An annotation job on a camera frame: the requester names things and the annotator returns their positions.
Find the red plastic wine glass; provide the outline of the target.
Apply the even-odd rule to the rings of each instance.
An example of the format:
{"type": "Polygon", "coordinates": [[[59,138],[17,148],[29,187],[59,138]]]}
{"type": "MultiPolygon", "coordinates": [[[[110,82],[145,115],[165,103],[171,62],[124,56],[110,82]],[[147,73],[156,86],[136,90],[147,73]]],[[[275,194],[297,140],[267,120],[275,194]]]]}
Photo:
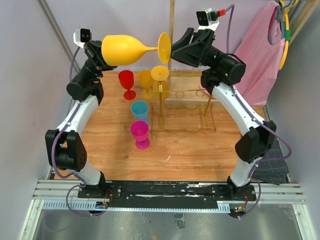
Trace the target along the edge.
{"type": "Polygon", "coordinates": [[[130,70],[123,70],[118,74],[120,85],[126,90],[123,97],[126,100],[133,100],[136,97],[136,92],[132,90],[134,86],[134,74],[130,70]]]}

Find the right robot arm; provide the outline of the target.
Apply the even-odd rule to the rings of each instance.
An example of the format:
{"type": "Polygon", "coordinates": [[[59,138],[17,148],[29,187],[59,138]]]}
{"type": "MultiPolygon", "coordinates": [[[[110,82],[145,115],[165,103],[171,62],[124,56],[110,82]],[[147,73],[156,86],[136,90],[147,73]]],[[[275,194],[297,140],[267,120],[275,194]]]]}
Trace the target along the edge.
{"type": "Polygon", "coordinates": [[[189,27],[172,45],[170,57],[191,67],[207,68],[201,73],[201,86],[224,106],[240,130],[241,138],[235,144],[238,161],[226,181],[227,196],[238,200],[250,188],[254,167],[270,150],[277,126],[256,113],[236,89],[246,64],[235,54],[214,47],[214,38],[215,32],[209,28],[189,27]]]}

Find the blue plastic wine glass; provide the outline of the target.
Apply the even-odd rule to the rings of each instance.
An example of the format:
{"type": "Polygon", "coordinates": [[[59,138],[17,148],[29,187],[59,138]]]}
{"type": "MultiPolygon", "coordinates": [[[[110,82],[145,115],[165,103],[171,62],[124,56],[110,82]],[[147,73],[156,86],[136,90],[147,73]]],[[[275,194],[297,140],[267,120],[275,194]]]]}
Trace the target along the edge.
{"type": "Polygon", "coordinates": [[[149,105],[145,101],[138,100],[133,102],[130,106],[130,110],[136,120],[144,121],[150,125],[150,121],[148,120],[149,105]]]}

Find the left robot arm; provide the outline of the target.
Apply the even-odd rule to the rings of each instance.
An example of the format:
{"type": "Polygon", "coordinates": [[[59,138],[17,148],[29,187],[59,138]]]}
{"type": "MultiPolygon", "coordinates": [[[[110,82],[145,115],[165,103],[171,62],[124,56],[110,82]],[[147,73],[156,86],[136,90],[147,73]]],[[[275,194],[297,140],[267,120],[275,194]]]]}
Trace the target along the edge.
{"type": "Polygon", "coordinates": [[[45,144],[55,173],[62,179],[76,177],[81,181],[78,197],[102,198],[107,193],[105,176],[88,162],[81,135],[104,97],[100,78],[114,67],[104,61],[101,41],[80,41],[77,45],[84,50],[87,60],[66,86],[75,103],[65,120],[45,133],[45,144]]]}

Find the yellow plastic wine glass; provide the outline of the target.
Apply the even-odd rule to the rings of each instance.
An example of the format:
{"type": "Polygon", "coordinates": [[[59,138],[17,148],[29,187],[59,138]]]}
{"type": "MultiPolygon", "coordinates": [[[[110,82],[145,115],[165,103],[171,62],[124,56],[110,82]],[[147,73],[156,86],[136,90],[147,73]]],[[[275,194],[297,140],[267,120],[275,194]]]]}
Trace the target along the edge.
{"type": "Polygon", "coordinates": [[[157,47],[148,47],[130,35],[107,35],[101,44],[101,54],[109,66],[127,66],[137,62],[147,52],[156,51],[162,64],[171,57],[171,40],[166,32],[158,39],[157,47]]]}

